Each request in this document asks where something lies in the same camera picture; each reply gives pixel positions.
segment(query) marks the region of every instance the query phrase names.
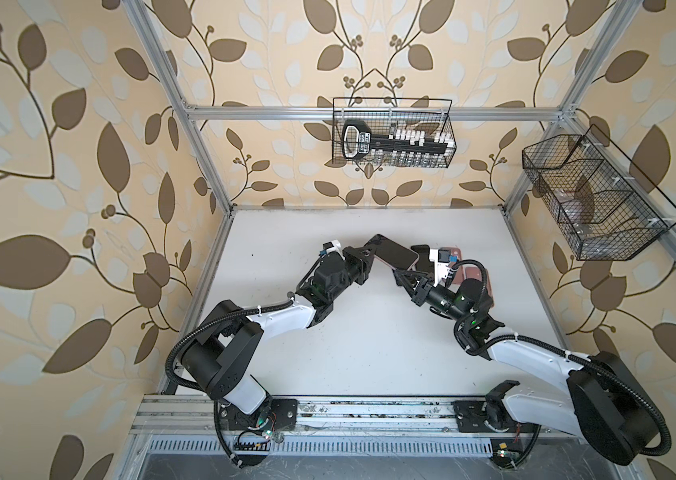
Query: black and white device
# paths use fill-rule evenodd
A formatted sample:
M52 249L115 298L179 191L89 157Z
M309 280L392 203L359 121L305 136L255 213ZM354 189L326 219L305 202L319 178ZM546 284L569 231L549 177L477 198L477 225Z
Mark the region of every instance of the black and white device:
M375 248L372 242L361 249L341 249L337 240L324 244L295 292L288 293L288 300L281 304L242 308L230 300L218 303L199 327L170 351L165 363L168 378L206 392L223 405L234 405L239 410L237 421L241 417L248 429L266 438L275 435L272 398L247 372L258 344L324 321L338 295L353 283L367 281ZM432 256L434 252L435 266L450 261L444 252L432 249ZM458 290L450 290L455 272L466 264L479 268L480 280L465 279ZM488 293L485 267L475 260L460 260L444 275L438 273L432 276L395 269L394 277L416 305L425 303L431 312L453 320L454 337L467 354L514 366L548 384L547 391L540 391L506 380L488 392L483 410L490 429L500 432L510 422L530 423L537 426L537 438L541 425L555 428L584 438L607 460L619 465L628 465L637 454L661 456L669 451L670 433L663 416L617 356L570 352L518 333L491 339L490 334L505 325L489 314L493 299ZM231 337L231 341L225 346L218 340L220 335ZM176 362L195 382L175 372ZM242 466L243 460L220 436L218 415L215 420L221 445ZM647 447L658 434L660 443Z

